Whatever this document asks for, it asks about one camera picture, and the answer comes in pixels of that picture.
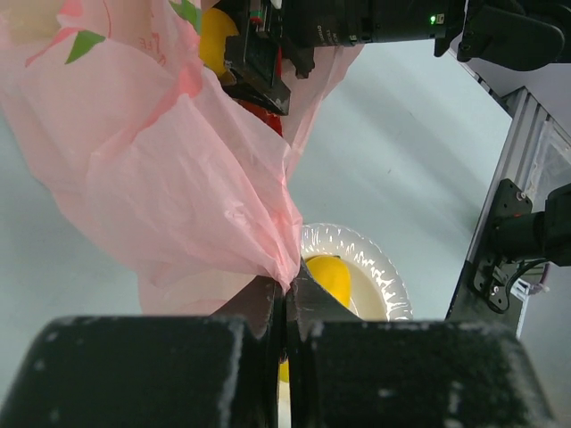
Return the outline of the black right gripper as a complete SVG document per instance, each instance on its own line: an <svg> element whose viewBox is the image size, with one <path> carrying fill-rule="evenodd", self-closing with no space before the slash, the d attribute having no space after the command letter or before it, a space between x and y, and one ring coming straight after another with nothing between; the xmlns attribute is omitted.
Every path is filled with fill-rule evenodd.
<svg viewBox="0 0 571 428"><path fill-rule="evenodd" d="M441 54L464 20L462 1L224 1L222 11L245 37L246 66L274 85L259 88L228 71L220 78L223 90L279 116L289 114L291 100L278 82L281 58L307 78L318 47L433 39Z"/></svg>

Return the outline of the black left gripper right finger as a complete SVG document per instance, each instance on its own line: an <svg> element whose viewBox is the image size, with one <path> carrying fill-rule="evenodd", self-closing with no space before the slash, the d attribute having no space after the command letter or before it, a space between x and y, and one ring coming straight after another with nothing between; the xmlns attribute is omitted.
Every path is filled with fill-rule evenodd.
<svg viewBox="0 0 571 428"><path fill-rule="evenodd" d="M294 427L554 427L524 347L482 321L362 320L301 267L285 297Z"/></svg>

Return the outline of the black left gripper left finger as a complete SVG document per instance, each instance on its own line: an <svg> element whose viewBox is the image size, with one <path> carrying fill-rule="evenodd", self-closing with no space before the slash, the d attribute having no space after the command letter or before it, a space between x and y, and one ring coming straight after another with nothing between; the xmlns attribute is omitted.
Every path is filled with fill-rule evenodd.
<svg viewBox="0 0 571 428"><path fill-rule="evenodd" d="M69 316L36 336L4 427L274 427L284 298L254 278L209 316Z"/></svg>

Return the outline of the fake watermelon slice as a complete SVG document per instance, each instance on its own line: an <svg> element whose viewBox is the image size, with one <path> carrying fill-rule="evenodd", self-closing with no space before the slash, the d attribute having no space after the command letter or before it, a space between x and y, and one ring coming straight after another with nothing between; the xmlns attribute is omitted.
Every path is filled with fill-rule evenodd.
<svg viewBox="0 0 571 428"><path fill-rule="evenodd" d="M261 39L250 40L248 43L247 51L250 54L257 54L258 56L272 56L274 61L274 71L272 81L278 82L282 78L282 49L278 44L270 43L268 40ZM237 101L246 110L259 118L268 127L273 129L280 136L283 135L282 116L271 113L253 103L245 101Z"/></svg>

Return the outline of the pink plastic bag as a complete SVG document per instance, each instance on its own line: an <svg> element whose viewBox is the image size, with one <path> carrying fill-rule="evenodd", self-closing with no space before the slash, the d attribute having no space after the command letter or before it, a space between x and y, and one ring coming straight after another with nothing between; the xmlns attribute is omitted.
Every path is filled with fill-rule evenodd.
<svg viewBox="0 0 571 428"><path fill-rule="evenodd" d="M208 314L255 276L287 291L287 189L320 106L360 54L323 47L276 132L199 54L210 1L4 1L1 106L61 213L137 274L149 314Z"/></svg>

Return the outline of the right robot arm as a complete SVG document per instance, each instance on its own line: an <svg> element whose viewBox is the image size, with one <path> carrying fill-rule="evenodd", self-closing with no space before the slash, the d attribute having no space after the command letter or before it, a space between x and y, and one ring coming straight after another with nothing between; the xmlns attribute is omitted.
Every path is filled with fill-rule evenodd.
<svg viewBox="0 0 571 428"><path fill-rule="evenodd" d="M434 40L434 56L452 42L457 58L474 58L515 71L570 61L568 1L219 1L236 24L226 39L225 91L285 116L291 91L278 64L286 59L297 78L315 68L319 47Z"/></svg>

